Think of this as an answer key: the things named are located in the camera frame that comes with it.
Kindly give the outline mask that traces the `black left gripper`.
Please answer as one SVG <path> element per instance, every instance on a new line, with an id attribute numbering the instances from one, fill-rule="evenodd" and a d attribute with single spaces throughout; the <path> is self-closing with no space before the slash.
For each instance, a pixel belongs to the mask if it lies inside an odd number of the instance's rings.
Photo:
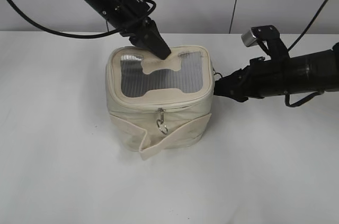
<path id="1" fill-rule="evenodd" d="M 130 36 L 129 41 L 138 48 L 150 51 L 159 59 L 170 55 L 170 48 L 160 35 L 149 15 L 156 8 L 152 0 L 97 0 L 99 12 L 114 30 L 102 33 L 109 36 L 119 33 Z"/>

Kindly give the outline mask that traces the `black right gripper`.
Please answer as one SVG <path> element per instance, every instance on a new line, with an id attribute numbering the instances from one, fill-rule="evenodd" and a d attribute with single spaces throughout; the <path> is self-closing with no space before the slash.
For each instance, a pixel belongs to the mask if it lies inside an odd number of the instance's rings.
<path id="1" fill-rule="evenodd" d="M 283 60 L 251 59 L 245 68 L 215 81 L 213 94 L 237 102 L 289 94 L 286 65 Z"/>

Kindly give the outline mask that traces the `black and silver right robot arm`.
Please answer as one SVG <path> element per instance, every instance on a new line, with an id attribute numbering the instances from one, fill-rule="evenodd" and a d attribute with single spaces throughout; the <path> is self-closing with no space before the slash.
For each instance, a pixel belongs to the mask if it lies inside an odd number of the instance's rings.
<path id="1" fill-rule="evenodd" d="M 251 59 L 249 65 L 215 82 L 214 95 L 249 98 L 338 91 L 338 43 L 332 49 L 281 60 Z"/>

